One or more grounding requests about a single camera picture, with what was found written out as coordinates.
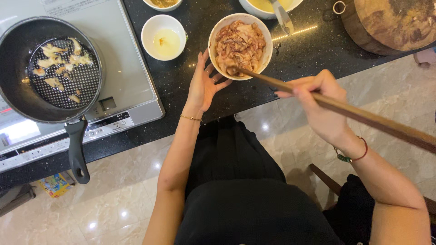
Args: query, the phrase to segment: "wooden cutting board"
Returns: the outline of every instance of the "wooden cutting board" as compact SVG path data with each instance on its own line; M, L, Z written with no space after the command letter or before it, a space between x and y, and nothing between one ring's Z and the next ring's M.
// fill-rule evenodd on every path
M436 40L436 0L347 0L345 29L362 48L397 54Z

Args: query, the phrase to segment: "pan handle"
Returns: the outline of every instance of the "pan handle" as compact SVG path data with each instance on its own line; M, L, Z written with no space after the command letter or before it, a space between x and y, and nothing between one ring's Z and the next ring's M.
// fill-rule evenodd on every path
M74 124L66 123L64 128L70 136L70 147L68 149L68 158L70 160L71 170L74 177L80 184L86 184L91 178L86 167L85 157L83 156L83 135L88 125L85 117Z

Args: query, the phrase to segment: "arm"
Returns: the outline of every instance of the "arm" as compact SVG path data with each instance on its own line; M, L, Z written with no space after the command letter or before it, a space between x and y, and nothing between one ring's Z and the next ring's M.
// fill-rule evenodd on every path
M201 119L209 109L215 93L227 87L232 80L215 84L221 74L209 78L213 71L210 64L204 70L208 50L198 55L198 63L189 87L189 95L182 115ZM145 244L174 244L177 230L182 221L185 202L185 187L191 167L192 155L197 140L199 121L181 117L174 140L163 161L157 181L157 196L150 223L144 237Z
M346 91L334 76L323 70L316 77L290 81L293 94L276 92L281 98L295 96L301 102L312 129L325 141L352 159L365 153L363 141L348 127L346 118L321 108L310 91L347 102ZM376 204L372 217L371 243L430 244L430 221L424 198L415 185L373 150L353 161L356 170Z

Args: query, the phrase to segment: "wooden chair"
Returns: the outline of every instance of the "wooden chair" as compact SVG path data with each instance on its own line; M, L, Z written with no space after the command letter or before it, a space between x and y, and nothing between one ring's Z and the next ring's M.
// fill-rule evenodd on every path
M328 175L326 175L321 169L319 169L317 166L315 166L315 164L310 164L309 165L310 170L312 170L312 172L314 174L316 174L316 176L318 176L323 182L324 184L326 184L336 195L339 196L340 192L341 192L341 188L342 186L338 183L336 183L336 181L334 181L332 178L330 178ZM429 210L429 214L430 216L435 217L436 216L436 201L433 201L429 198L424 197L424 200L426 201L427 204L427 209Z

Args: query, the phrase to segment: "hand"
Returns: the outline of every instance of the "hand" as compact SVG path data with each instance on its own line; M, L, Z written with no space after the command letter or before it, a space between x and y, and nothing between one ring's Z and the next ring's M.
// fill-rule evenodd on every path
M294 87L293 93L275 92L280 98L297 97L307 115L307 121L312 129L329 144L343 149L348 140L357 139L348 127L347 118L330 110L320 107L311 91L332 97L347 103L347 92L339 86L328 70L322 70L316 77L304 77L289 81Z
M207 48L203 54L201 52L198 54L197 67L191 80L188 99L185 105L185 107L199 110L201 112L205 112L209 109L212 103L212 98L216 92L229 86L233 82L233 80L227 79L225 82L215 84L223 77L223 75L218 73L212 78L209 77L214 70L214 66L211 63L206 69L204 69L208 58L209 51Z

